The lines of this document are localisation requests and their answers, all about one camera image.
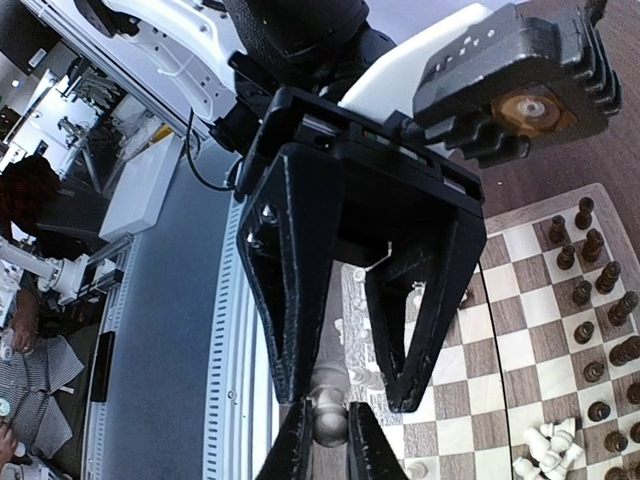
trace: dark chessboard square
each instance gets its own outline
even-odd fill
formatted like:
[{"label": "dark chessboard square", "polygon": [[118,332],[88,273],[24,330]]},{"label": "dark chessboard square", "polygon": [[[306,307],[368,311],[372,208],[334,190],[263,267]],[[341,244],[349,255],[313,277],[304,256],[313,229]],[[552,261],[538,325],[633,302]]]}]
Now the dark chessboard square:
[{"label": "dark chessboard square", "polygon": [[598,257],[598,260],[596,260],[594,263],[589,263],[586,262],[584,258],[582,258],[582,247],[584,247],[585,243],[587,243],[587,241],[582,240],[581,242],[573,244],[573,246],[576,247],[576,257],[578,257],[578,260],[580,261],[582,271],[587,273],[606,267],[607,263],[611,261],[611,257],[609,257],[607,248],[605,247],[602,249],[602,253],[600,254],[600,257]]},{"label": "dark chessboard square", "polygon": [[499,372],[498,353],[493,338],[465,343],[462,348],[469,378],[484,377]]},{"label": "dark chessboard square", "polygon": [[562,423],[567,418],[580,418],[580,402],[577,393],[570,393],[562,397],[545,400],[542,402],[544,421],[549,423]]},{"label": "dark chessboard square", "polygon": [[593,465],[594,463],[604,462],[620,456],[619,453],[610,452],[604,448],[605,437],[616,430],[618,430],[617,420],[599,423],[583,430],[584,453],[587,456],[587,465]]},{"label": "dark chessboard square", "polygon": [[448,383],[433,387],[436,419],[466,417],[471,414],[469,385],[465,382]]},{"label": "dark chessboard square", "polygon": [[462,333],[460,333],[460,319],[458,318],[458,315],[456,315],[455,317],[453,317],[451,325],[449,325],[449,330],[447,331],[447,336],[444,339],[442,348],[455,347],[456,345],[461,344]]},{"label": "dark chessboard square", "polygon": [[507,244],[502,235],[496,235],[487,239],[487,245],[484,247],[480,263],[482,268],[489,270],[510,262]]},{"label": "dark chessboard square", "polygon": [[[570,218],[565,218],[565,221],[567,222],[571,222],[573,221]],[[565,239],[562,242],[552,242],[549,239],[549,228],[551,227],[551,219],[547,218],[546,220],[543,220],[542,222],[538,222],[535,223],[533,225],[533,231],[536,232],[536,237],[538,237],[538,243],[540,244],[540,247],[542,248],[543,252],[548,252],[549,250],[553,250],[554,248],[558,248],[561,247],[562,245],[565,245],[567,243],[571,243],[571,240],[569,239],[569,234],[567,233],[566,229],[565,229]]]},{"label": "dark chessboard square", "polygon": [[[591,362],[600,362],[604,365],[604,375],[602,375],[600,380],[594,383],[587,382],[583,374],[584,367],[589,365]],[[576,386],[578,387],[578,390],[583,390],[609,381],[609,361],[602,345],[572,353],[571,363],[573,363],[573,373],[576,377]]]},{"label": "dark chessboard square", "polygon": [[520,296],[492,303],[491,313],[497,335],[506,335],[527,328]]},{"label": "dark chessboard square", "polygon": [[624,337],[625,335],[630,335],[633,333],[633,325],[631,318],[628,318],[624,325],[621,327],[614,327],[609,322],[608,313],[611,307],[613,307],[618,302],[611,302],[603,305],[601,307],[597,307],[596,310],[596,318],[598,319],[598,325],[600,325],[600,332],[602,332],[602,340],[604,342],[610,342],[611,340],[616,340],[617,338]]},{"label": "dark chessboard square", "polygon": [[504,374],[507,407],[515,408],[542,400],[538,371],[534,366]]},{"label": "dark chessboard square", "polygon": [[483,303],[487,303],[487,292],[484,289],[480,273],[474,273],[469,287],[467,287],[467,299],[460,304],[460,308],[471,308]]},{"label": "dark chessboard square", "polygon": [[504,410],[474,415],[473,446],[476,450],[506,447],[509,445],[509,431],[507,429],[507,415]]},{"label": "dark chessboard square", "polygon": [[562,320],[545,323],[532,328],[529,332],[537,363],[569,355],[569,344]]},{"label": "dark chessboard square", "polygon": [[475,480],[476,459],[473,453],[440,457],[441,480]]},{"label": "dark chessboard square", "polygon": [[551,285],[551,277],[542,254],[513,263],[520,292],[527,293]]},{"label": "dark chessboard square", "polygon": [[405,458],[438,456],[436,422],[404,426],[404,456]]},{"label": "dark chessboard square", "polygon": [[618,417],[624,417],[633,412],[640,413],[640,405],[633,405],[627,400],[627,390],[634,382],[640,382],[640,372],[613,381],[613,396],[616,399]]},{"label": "dark chessboard square", "polygon": [[590,308],[593,308],[591,301],[582,306],[576,305],[573,301],[573,291],[583,280],[584,277],[580,276],[553,285],[553,293],[558,301],[558,310],[560,310],[561,317],[569,317],[576,313],[586,312]]}]

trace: black pawn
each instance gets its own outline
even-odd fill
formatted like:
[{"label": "black pawn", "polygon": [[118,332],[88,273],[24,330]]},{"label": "black pawn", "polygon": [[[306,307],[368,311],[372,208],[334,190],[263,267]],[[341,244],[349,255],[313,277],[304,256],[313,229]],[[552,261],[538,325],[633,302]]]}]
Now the black pawn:
[{"label": "black pawn", "polygon": [[595,402],[589,407],[587,414],[592,422],[601,422],[611,415],[611,407],[604,402]]},{"label": "black pawn", "polygon": [[549,240],[553,243],[560,243],[564,241],[567,232],[564,228],[564,217],[562,215],[556,215],[551,219],[551,227],[549,228]]},{"label": "black pawn", "polygon": [[604,448],[613,453],[620,453],[627,449],[629,440],[620,432],[611,432],[604,439]]},{"label": "black pawn", "polygon": [[604,375],[604,365],[600,362],[591,362],[589,365],[584,367],[582,374],[587,382],[595,383],[602,378],[602,375]]},{"label": "black pawn", "polygon": [[629,436],[635,443],[640,443],[640,422],[631,427],[631,433],[629,433]]},{"label": "black pawn", "polygon": [[573,332],[573,338],[576,340],[578,345],[584,345],[591,340],[595,329],[596,327],[593,322],[584,322],[578,325],[576,331]]},{"label": "black pawn", "polygon": [[611,293],[613,287],[615,287],[616,282],[620,278],[621,270],[622,267],[620,266],[620,262],[613,261],[608,263],[596,280],[596,290],[603,295]]},{"label": "black pawn", "polygon": [[580,211],[576,215],[576,227],[580,230],[586,230],[591,226],[591,222],[593,222],[593,217],[591,215],[593,207],[593,200],[589,197],[584,197],[580,200],[580,204],[578,205]]},{"label": "black pawn", "polygon": [[607,313],[609,323],[614,327],[621,327],[637,306],[638,294],[636,292],[625,293],[620,301],[609,309],[609,313]]},{"label": "black pawn", "polygon": [[609,354],[609,361],[616,367],[622,367],[633,360],[640,358],[640,337],[634,335],[619,345],[616,345]]},{"label": "black pawn", "polygon": [[573,290],[573,303],[578,306],[586,305],[591,300],[591,284],[583,280]]},{"label": "black pawn", "polygon": [[627,389],[627,400],[631,405],[640,405],[640,382],[635,382]]},{"label": "black pawn", "polygon": [[582,258],[587,263],[595,263],[600,258],[604,247],[604,237],[595,228],[587,232],[587,241],[582,247]]},{"label": "black pawn", "polygon": [[565,245],[556,261],[560,270],[569,270],[576,263],[576,249],[573,245]]}]

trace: white chess piece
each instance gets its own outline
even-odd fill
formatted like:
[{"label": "white chess piece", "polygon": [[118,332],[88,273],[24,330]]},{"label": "white chess piece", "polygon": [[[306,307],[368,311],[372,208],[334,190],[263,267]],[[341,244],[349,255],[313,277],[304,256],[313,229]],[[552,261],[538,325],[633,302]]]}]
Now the white chess piece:
[{"label": "white chess piece", "polygon": [[424,461],[415,460],[407,465],[405,473],[409,480],[426,480],[429,475],[429,469]]},{"label": "white chess piece", "polygon": [[529,445],[531,456],[541,461],[545,454],[551,450],[551,442],[544,438],[535,428],[529,427],[522,434],[524,441]]},{"label": "white chess piece", "polygon": [[330,360],[317,362],[309,396],[313,401],[313,438],[324,447],[339,447],[347,441],[348,413],[344,403],[349,387],[344,365]]},{"label": "white chess piece", "polygon": [[551,437],[551,450],[556,453],[562,453],[569,449],[573,443],[573,437],[564,430],[557,430]]},{"label": "white chess piece", "polygon": [[533,466],[526,458],[518,457],[513,462],[513,469],[524,480],[542,480],[540,469]]}]

